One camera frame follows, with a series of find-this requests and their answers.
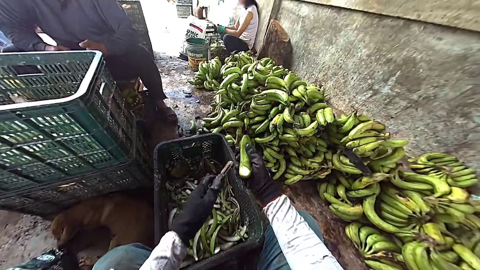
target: green bucket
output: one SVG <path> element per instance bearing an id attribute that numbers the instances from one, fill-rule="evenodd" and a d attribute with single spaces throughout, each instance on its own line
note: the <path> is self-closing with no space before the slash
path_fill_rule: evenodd
<path id="1" fill-rule="evenodd" d="M 191 37 L 186 40 L 188 65 L 193 70 L 198 70 L 198 64 L 208 58 L 208 40 Z"/>

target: black pants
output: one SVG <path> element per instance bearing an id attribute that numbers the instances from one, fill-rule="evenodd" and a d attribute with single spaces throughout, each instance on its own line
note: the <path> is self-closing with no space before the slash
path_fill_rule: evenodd
<path id="1" fill-rule="evenodd" d="M 10 44 L 1 52 L 22 52 L 21 48 Z M 105 57 L 108 71 L 115 81 L 129 81 L 140 77 L 148 89 L 149 101 L 157 102 L 166 99 L 163 92 L 162 78 L 155 64 L 153 55 L 144 46 L 137 44 L 122 55 Z"/>
<path id="2" fill-rule="evenodd" d="M 227 49 L 228 53 L 232 53 L 233 51 L 250 50 L 250 48 L 248 48 L 247 42 L 230 34 L 225 34 L 223 36 L 223 44 L 225 45 L 225 48 Z"/>

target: concrete wall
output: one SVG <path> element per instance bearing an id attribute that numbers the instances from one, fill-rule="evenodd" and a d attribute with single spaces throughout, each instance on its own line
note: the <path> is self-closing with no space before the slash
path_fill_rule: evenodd
<path id="1" fill-rule="evenodd" d="M 303 0 L 480 31 L 480 0 Z"/>
<path id="2" fill-rule="evenodd" d="M 303 1 L 279 3 L 273 17 L 290 35 L 293 69 L 325 84 L 334 106 L 386 123 L 411 141 L 409 153 L 451 152 L 480 169 L 480 33 Z"/>
<path id="3" fill-rule="evenodd" d="M 267 31 L 270 15 L 272 14 L 273 5 L 276 0 L 258 0 L 258 28 L 255 38 L 255 49 L 260 51 L 264 42 L 265 33 Z"/>

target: dog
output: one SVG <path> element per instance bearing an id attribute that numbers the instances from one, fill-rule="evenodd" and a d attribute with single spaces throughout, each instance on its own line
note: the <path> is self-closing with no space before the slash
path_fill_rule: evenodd
<path id="1" fill-rule="evenodd" d="M 81 229 L 106 226 L 113 234 L 108 250 L 120 245 L 154 243 L 153 209 L 147 202 L 114 193 L 78 203 L 59 214 L 51 224 L 57 246 L 63 247 Z"/>

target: gloved hand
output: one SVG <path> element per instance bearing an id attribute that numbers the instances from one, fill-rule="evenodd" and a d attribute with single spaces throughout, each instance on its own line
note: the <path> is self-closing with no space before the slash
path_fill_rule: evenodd
<path id="1" fill-rule="evenodd" d="M 207 174 L 190 194 L 183 211 L 173 222 L 172 231 L 178 234 L 185 245 L 190 244 L 189 240 L 195 237 L 212 213 L 213 204 L 223 187 L 222 179 L 221 174 Z"/>
<path id="2" fill-rule="evenodd" d="M 265 207 L 269 202 L 282 194 L 278 182 L 273 181 L 270 173 L 265 167 L 263 155 L 252 145 L 246 146 L 247 155 L 252 164 L 252 173 L 246 178 L 247 188 L 252 190 Z"/>
<path id="3" fill-rule="evenodd" d="M 219 33 L 221 35 L 224 35 L 225 34 L 225 26 L 221 26 L 221 25 L 213 25 L 213 30 L 215 31 L 215 33 Z"/>

